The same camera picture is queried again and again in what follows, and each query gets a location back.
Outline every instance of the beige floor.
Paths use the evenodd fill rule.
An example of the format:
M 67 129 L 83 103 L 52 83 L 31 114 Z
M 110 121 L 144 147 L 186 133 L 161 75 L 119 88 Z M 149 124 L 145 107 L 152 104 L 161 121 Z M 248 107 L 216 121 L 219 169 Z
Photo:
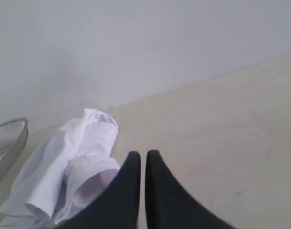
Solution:
M 120 163 L 138 150 L 144 175 L 146 152 L 159 149 L 182 185 L 234 226 L 291 229 L 291 55 L 109 113 L 119 123 Z M 52 132 L 30 135 L 0 182 L 0 204 L 28 155 Z

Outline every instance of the white fabric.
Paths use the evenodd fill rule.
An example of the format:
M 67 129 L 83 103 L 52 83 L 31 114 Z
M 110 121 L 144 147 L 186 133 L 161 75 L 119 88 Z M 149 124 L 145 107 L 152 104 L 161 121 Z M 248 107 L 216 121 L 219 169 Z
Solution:
M 89 205 L 101 192 L 93 182 L 96 175 L 119 170 L 110 157 L 117 134 L 113 118 L 91 109 L 60 127 L 18 174 L 0 208 L 7 215 L 0 229 L 48 228 Z M 102 183 L 108 185 L 110 180 Z M 93 192 L 89 193 L 88 183 Z M 83 197 L 85 188 L 88 193 Z

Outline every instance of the white wall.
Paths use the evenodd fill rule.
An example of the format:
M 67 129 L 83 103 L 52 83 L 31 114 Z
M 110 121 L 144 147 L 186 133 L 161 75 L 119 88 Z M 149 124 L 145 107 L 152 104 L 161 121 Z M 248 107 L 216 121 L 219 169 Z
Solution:
M 0 0 L 0 122 L 31 130 L 291 52 L 291 0 Z

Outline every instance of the wall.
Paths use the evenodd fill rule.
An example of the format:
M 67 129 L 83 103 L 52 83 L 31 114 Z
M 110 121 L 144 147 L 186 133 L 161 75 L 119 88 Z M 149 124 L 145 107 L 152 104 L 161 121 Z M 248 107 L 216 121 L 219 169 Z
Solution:
M 38 130 L 291 52 L 291 0 L 0 0 L 0 122 Z

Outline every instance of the metal strainer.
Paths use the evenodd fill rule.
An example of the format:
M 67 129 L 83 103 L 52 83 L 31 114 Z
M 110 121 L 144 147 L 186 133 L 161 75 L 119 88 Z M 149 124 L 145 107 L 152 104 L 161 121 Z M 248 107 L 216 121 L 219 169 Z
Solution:
M 11 168 L 25 147 L 28 120 L 15 119 L 0 125 L 0 180 Z

